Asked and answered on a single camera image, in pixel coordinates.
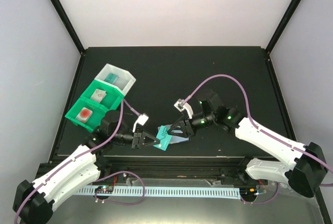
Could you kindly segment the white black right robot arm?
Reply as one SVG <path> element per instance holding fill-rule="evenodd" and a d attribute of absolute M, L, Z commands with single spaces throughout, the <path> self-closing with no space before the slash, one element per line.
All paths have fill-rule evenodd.
<path fill-rule="evenodd" d="M 197 114 L 183 99 L 174 103 L 183 115 L 171 125 L 169 135 L 189 138 L 195 136 L 199 129 L 219 126 L 275 158 L 274 161 L 249 159 L 236 171 L 239 182 L 248 184 L 252 180 L 271 180 L 288 184 L 304 197 L 314 197 L 328 172 L 319 145 L 313 142 L 305 145 L 277 134 L 243 116 L 237 109 L 226 107 L 211 90 L 200 95 L 198 102 L 202 111 Z"/>

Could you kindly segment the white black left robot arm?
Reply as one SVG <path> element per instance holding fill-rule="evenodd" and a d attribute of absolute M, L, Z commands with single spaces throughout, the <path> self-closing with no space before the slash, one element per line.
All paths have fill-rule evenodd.
<path fill-rule="evenodd" d="M 130 144 L 133 149 L 152 146 L 159 140 L 144 131 L 146 114 L 139 114 L 133 128 L 123 123 L 123 110 L 111 110 L 76 150 L 60 164 L 33 182 L 22 181 L 16 189 L 14 222 L 48 223 L 57 208 L 82 187 L 105 182 L 118 175 L 103 152 L 112 142 Z"/>

